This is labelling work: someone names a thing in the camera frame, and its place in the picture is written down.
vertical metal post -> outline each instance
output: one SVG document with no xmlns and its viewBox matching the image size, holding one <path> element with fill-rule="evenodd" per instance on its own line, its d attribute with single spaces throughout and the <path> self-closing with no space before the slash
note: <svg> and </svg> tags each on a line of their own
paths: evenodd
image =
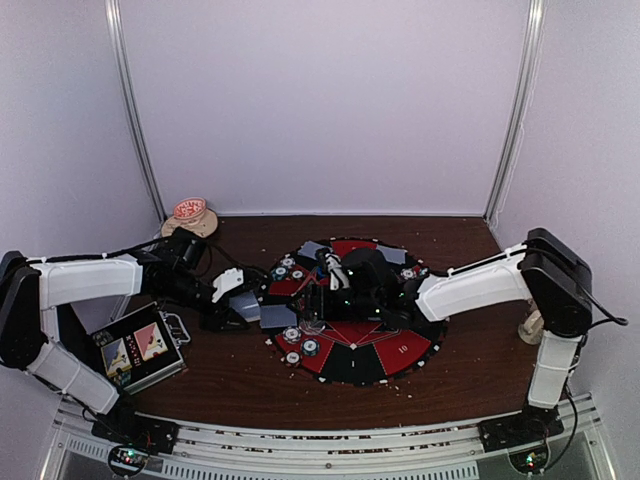
<svg viewBox="0 0 640 480">
<path fill-rule="evenodd" d="M 542 20 L 544 17 L 544 0 L 530 0 L 529 22 L 522 49 L 522 61 L 520 64 L 520 74 L 516 87 L 516 95 L 511 110 L 511 118 L 507 128 L 507 135 L 502 147 L 500 163 L 491 189 L 491 195 L 484 218 L 489 226 L 495 226 L 497 215 L 504 200 L 506 189 L 509 184 L 510 172 L 513 168 L 517 154 L 519 133 L 522 127 L 524 112 L 529 102 L 532 81 L 535 75 L 535 67 L 540 50 L 540 39 L 542 37 Z"/>
<path fill-rule="evenodd" d="M 162 204 L 158 183 L 151 167 L 151 161 L 149 160 L 149 152 L 144 140 L 138 107 L 133 94 L 133 83 L 131 81 L 127 50 L 122 30 L 122 20 L 120 18 L 120 1 L 105 0 L 105 7 L 107 11 L 107 23 L 109 25 L 109 34 L 111 36 L 113 52 L 116 57 L 118 73 L 120 74 L 120 86 L 122 87 L 122 95 L 124 97 L 129 130 L 131 131 L 133 145 L 142 170 L 143 180 L 147 187 L 147 191 L 149 192 L 149 196 L 151 197 L 151 202 L 153 203 L 158 221 L 162 224 L 167 219 L 167 214 L 164 205 Z"/>
</svg>

metal frame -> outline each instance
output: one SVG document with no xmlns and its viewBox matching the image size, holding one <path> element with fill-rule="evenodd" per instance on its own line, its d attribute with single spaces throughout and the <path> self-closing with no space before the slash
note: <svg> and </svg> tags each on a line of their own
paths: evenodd
<svg viewBox="0 0 640 480">
<path fill-rule="evenodd" d="M 151 167 L 149 159 L 149 151 L 144 140 L 142 125 L 140 123 L 140 115 L 136 105 L 136 99 L 133 93 L 133 83 L 131 80 L 131 72 L 129 71 L 129 61 L 127 59 L 127 49 L 124 41 L 124 32 L 122 30 L 122 20 L 120 18 L 120 1 L 105 0 L 105 8 L 107 12 L 107 23 L 109 25 L 109 34 L 113 46 L 113 53 L 116 57 L 118 73 L 120 74 L 120 86 L 122 87 L 122 95 L 124 97 L 127 121 L 133 139 L 133 145 L 136 150 L 142 177 L 147 187 L 153 208 L 158 217 L 160 224 L 167 219 L 166 210 L 160 196 L 158 182 Z"/>
<path fill-rule="evenodd" d="M 575 399 L 578 431 L 603 480 L 615 479 L 600 416 L 590 395 Z M 568 401 L 559 406 L 565 441 L 573 427 Z M 477 479 L 478 461 L 505 456 L 506 450 L 484 453 L 478 422 L 484 419 L 429 426 L 373 430 L 258 430 L 174 420 L 180 430 L 172 455 L 152 457 L 145 472 L 167 479 Z M 54 421 L 39 478 L 57 480 L 70 452 L 104 462 L 113 444 L 91 436 L 76 404 L 63 401 Z"/>
<path fill-rule="evenodd" d="M 491 188 L 489 202 L 487 203 L 484 214 L 484 218 L 489 227 L 495 226 L 497 222 L 497 215 L 500 213 L 501 203 L 504 200 L 510 183 L 510 174 L 515 166 L 522 120 L 531 96 L 538 53 L 540 51 L 544 10 L 544 0 L 530 0 L 529 22 L 527 24 L 522 49 L 522 61 L 520 64 L 516 95 L 513 101 L 509 126 L 507 127 L 507 136 L 502 147 L 502 154 L 500 155 L 500 163 L 496 171 L 496 178 Z"/>
</svg>

wood grain surface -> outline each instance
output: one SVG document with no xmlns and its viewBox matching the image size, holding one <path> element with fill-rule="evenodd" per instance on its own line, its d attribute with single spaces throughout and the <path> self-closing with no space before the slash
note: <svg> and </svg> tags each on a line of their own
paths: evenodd
<svg viewBox="0 0 640 480">
<path fill-rule="evenodd" d="M 444 269 L 498 252 L 478 218 L 252 217 L 225 218 L 213 237 L 233 257 L 269 268 L 306 240 L 378 238 L 404 246 L 426 265 Z M 201 267 L 206 267 L 203 258 Z M 207 277 L 229 265 L 220 256 Z M 527 305 L 513 302 L 456 315 L 442 349 L 424 368 L 388 385 L 323 385 L 284 366 L 264 345 L 257 325 L 241 333 L 209 333 L 197 316 L 180 313 L 193 337 L 188 370 L 136 396 L 139 410 L 187 421 L 282 429 L 353 429 L 425 425 L 518 410 L 537 348 L 517 326 Z"/>
</svg>

white wall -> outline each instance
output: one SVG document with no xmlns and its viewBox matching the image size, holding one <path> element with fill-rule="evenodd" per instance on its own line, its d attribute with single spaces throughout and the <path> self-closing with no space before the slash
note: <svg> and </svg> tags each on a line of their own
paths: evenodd
<svg viewBox="0 0 640 480">
<path fill-rule="evenodd" d="M 2 4 L 0 254 L 107 251 L 154 232 L 105 18 L 102 0 Z M 33 478 L 57 404 L 0 369 L 0 478 Z"/>
<path fill-rule="evenodd" d="M 123 1 L 167 208 L 483 213 L 528 3 Z"/>
<path fill-rule="evenodd" d="M 592 391 L 621 478 L 640 471 L 640 3 L 556 0 L 497 236 L 546 226 L 589 262 L 594 293 L 628 316 L 592 332 L 572 382 Z"/>
</svg>

red and black game board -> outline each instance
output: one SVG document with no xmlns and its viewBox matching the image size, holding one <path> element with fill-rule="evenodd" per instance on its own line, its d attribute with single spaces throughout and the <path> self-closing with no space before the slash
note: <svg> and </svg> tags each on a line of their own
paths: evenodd
<svg viewBox="0 0 640 480">
<path fill-rule="evenodd" d="M 315 258 L 315 252 L 323 247 L 332 248 L 340 257 L 356 248 L 379 249 L 399 279 L 423 272 L 421 260 L 377 240 L 307 242 L 272 267 L 271 278 L 261 286 L 259 301 L 263 311 L 266 307 L 276 316 L 280 312 L 283 319 L 291 322 L 292 311 L 296 311 L 294 297 L 301 289 L 309 282 L 329 284 Z M 266 343 L 291 368 L 307 372 L 323 383 L 356 386 L 384 383 L 423 367 L 440 349 L 447 328 L 447 322 L 429 323 L 426 319 L 421 322 L 423 327 L 414 330 L 392 330 L 376 321 L 325 320 L 323 328 L 317 328 L 299 317 L 293 318 L 293 325 L 269 328 L 271 334 Z"/>
</svg>

